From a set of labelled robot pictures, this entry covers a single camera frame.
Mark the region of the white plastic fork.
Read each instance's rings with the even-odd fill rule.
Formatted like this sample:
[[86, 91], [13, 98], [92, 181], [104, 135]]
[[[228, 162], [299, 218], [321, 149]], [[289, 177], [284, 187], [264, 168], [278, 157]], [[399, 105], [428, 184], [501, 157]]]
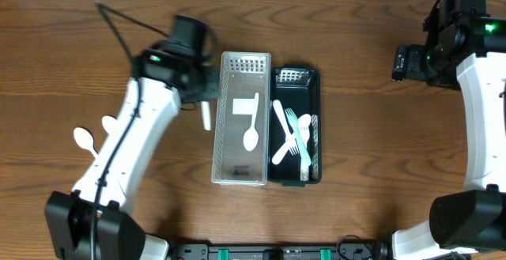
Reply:
[[285, 115], [289, 121], [289, 125], [293, 129], [293, 134], [295, 136], [297, 148], [299, 149], [300, 152], [300, 165], [302, 168], [308, 168], [312, 164], [312, 159], [309, 156], [309, 153], [304, 145], [304, 141], [300, 136], [300, 131], [298, 129], [299, 126], [298, 118], [291, 108], [285, 109]]
[[280, 100], [274, 100], [273, 101], [273, 108], [276, 116], [278, 117], [278, 120], [281, 124], [281, 128], [283, 129], [285, 133], [285, 145], [288, 146], [288, 151], [294, 156], [298, 154], [299, 150], [297, 148], [295, 138], [293, 137], [292, 133], [289, 130], [288, 122], [285, 117], [285, 113], [283, 110], [283, 107], [281, 105]]
[[309, 156], [308, 152], [308, 140], [310, 138], [309, 128], [308, 126], [299, 126], [300, 136], [302, 138], [302, 141], [304, 143], [304, 164], [301, 165], [300, 169], [300, 179], [302, 181], [308, 181], [309, 180], [309, 167], [311, 165], [311, 157]]

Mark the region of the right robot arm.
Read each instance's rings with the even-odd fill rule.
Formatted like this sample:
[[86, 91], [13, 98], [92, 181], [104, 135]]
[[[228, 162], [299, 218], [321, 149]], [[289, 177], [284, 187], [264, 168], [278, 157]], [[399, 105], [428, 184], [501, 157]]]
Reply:
[[423, 45], [400, 45], [393, 81], [459, 90], [466, 115], [467, 167], [460, 193], [436, 198], [428, 220], [398, 230], [382, 259], [468, 259], [505, 249], [505, 21], [486, 0], [436, 0]]

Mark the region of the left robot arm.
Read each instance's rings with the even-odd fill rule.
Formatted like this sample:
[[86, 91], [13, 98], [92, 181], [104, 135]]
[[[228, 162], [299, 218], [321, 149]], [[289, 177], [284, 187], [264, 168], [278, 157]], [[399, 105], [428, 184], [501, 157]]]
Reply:
[[131, 216], [152, 155], [183, 104], [217, 98], [217, 69], [204, 46], [210, 29], [178, 15], [172, 34], [131, 56], [132, 74], [114, 130], [68, 194], [44, 213], [59, 259], [166, 259], [170, 244]]

